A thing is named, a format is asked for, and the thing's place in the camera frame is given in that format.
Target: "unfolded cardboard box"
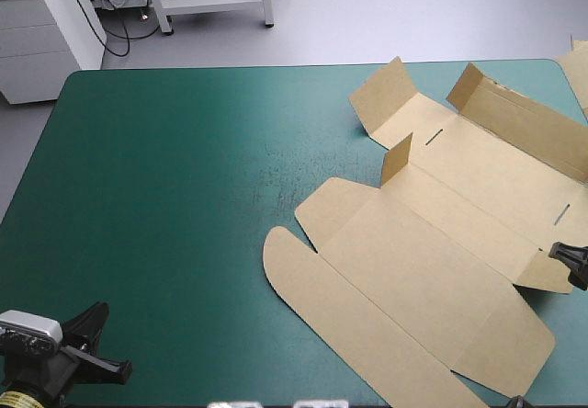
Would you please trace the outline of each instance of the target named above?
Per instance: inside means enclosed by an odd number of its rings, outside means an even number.
[[[524,394],[555,340],[513,284],[568,292],[551,244],[584,244],[588,129],[469,65],[448,97],[400,59],[351,97],[389,149],[381,188],[331,178],[296,210],[266,275],[286,303],[396,408],[484,406],[455,371]]]

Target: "green tabletop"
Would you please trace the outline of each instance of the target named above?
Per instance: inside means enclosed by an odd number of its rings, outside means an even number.
[[[294,209],[325,179],[379,184],[385,150],[347,101],[379,66],[68,80],[0,226],[0,307],[67,319],[110,303],[101,352],[132,359],[134,374],[126,387],[79,386],[71,402],[384,403],[279,299],[262,267],[269,229],[303,237]],[[442,101],[464,66],[409,70]],[[556,63],[479,66],[585,121]],[[524,295],[558,338],[530,402],[588,402],[588,295]]]

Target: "white cabinet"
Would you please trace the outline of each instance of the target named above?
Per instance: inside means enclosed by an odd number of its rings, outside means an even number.
[[[100,39],[90,0],[80,0]],[[0,92],[9,103],[53,100],[67,77],[100,69],[104,47],[75,0],[0,0]]]

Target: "drawer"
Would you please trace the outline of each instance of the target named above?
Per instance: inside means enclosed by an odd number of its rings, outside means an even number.
[[[55,100],[65,79],[78,71],[69,51],[0,58],[0,92],[8,103]]]
[[[0,29],[0,57],[68,50],[67,42],[56,25]]]
[[[0,1],[0,28],[53,24],[55,19],[43,0]]]

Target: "black cable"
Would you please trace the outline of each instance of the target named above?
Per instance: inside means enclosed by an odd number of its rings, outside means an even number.
[[[131,36],[131,37],[129,37],[128,39],[129,39],[129,40],[141,40],[141,39],[147,39],[147,38],[150,38],[150,37],[151,37],[153,34],[155,34],[155,33],[157,32],[157,30],[158,30],[158,29],[159,29],[159,25],[158,25],[157,27],[155,27],[155,28],[153,29],[153,31],[152,31],[152,32],[150,32],[150,33],[148,33],[148,34],[145,34],[145,35],[143,35],[143,36]],[[115,38],[119,38],[119,39],[126,39],[126,37],[124,37],[124,36],[120,36],[120,35],[119,35],[119,34],[117,34],[117,33],[113,33],[112,31],[109,31],[109,30],[107,30],[106,28],[104,28],[104,31],[105,31],[106,33],[108,33],[109,35],[111,35],[111,36],[114,36]]]
[[[102,39],[100,39],[100,36],[98,36],[98,33],[96,33],[96,29],[94,28],[94,26],[92,25],[92,22],[90,21],[90,17],[88,17],[87,13],[85,12],[84,6],[82,5],[82,3],[80,2],[80,0],[75,0],[75,2],[77,2],[77,4],[79,5],[79,7],[82,9],[82,13],[84,13],[84,17],[86,22],[88,23],[88,26],[92,29],[92,32],[94,33],[94,36],[96,36],[96,39],[98,39],[98,42],[100,42],[100,44],[105,48],[106,51],[108,51],[110,54],[117,56],[117,57],[125,57],[128,56],[130,53],[130,38],[129,38],[129,32],[127,31],[127,26],[124,22],[124,20],[122,19],[122,17],[119,15],[119,12],[117,11],[117,16],[119,16],[120,22],[122,23],[122,29],[125,32],[125,38],[127,40],[127,50],[124,53],[118,53],[116,51],[111,50],[109,47],[107,47],[107,44],[105,42],[102,41]]]
[[[112,9],[114,11],[119,11],[119,9],[116,8],[115,6],[112,6]],[[103,28],[103,30],[106,33],[110,34],[111,36],[114,36],[115,38],[119,38],[119,39],[124,39],[124,40],[141,40],[141,39],[147,39],[147,38],[151,37],[153,34],[155,34],[158,29],[159,29],[159,25],[155,26],[155,28],[153,29],[153,31],[151,31],[150,33],[144,34],[142,36],[130,36],[129,37],[129,36],[121,36],[121,35],[119,35],[117,33],[113,33],[112,31],[110,31],[110,30],[108,30],[106,28]]]

